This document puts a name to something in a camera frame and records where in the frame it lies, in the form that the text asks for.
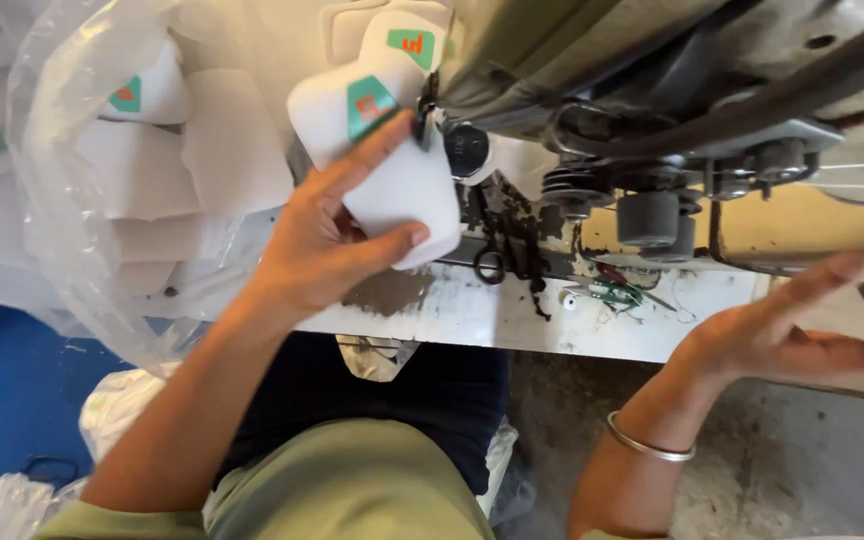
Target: grey cylinder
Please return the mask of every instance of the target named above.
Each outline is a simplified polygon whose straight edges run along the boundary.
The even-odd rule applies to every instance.
[[[695,258],[695,219],[678,217],[675,243],[664,248],[642,248],[638,255],[650,263],[688,263]]]
[[[675,243],[679,230],[679,197],[668,191],[626,195],[615,206],[618,241],[639,248]]]

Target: concrete floor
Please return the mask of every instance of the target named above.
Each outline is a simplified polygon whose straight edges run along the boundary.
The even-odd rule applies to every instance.
[[[520,352],[509,418],[538,492],[500,540],[561,539],[572,484],[603,419],[661,366]],[[864,400],[759,380],[729,388],[684,470],[677,540],[864,536]]]

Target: green fabric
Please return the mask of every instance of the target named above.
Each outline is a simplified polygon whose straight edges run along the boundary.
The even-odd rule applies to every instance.
[[[495,540],[449,457],[390,420],[313,427],[230,472],[214,501],[204,528],[199,512],[130,514],[73,502],[33,538]]]

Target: hand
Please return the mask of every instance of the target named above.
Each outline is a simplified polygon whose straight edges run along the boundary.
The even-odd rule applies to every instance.
[[[809,384],[864,373],[863,340],[792,324],[796,315],[853,281],[863,266],[860,254],[839,254],[761,300],[716,313],[682,340],[669,367],[726,385],[742,377]]]
[[[412,113],[403,111],[324,171],[309,172],[282,209],[246,287],[249,296],[286,305],[299,323],[428,239],[428,227],[411,222],[365,240],[342,205],[343,195],[410,137],[411,122]]]

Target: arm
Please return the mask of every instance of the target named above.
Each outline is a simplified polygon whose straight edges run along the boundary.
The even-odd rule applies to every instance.
[[[390,120],[295,190],[248,285],[92,473],[81,499],[124,512],[200,510],[242,417],[294,325],[428,238],[421,223],[360,238],[342,196],[409,136]]]
[[[616,427],[650,447],[686,452],[716,399],[738,379],[807,384],[835,373],[864,372],[864,341],[806,333],[790,323],[853,280],[862,266],[859,255],[835,256],[762,300],[710,317],[622,407]],[[604,433],[572,494],[568,538],[596,530],[626,538],[666,537],[682,466]]]

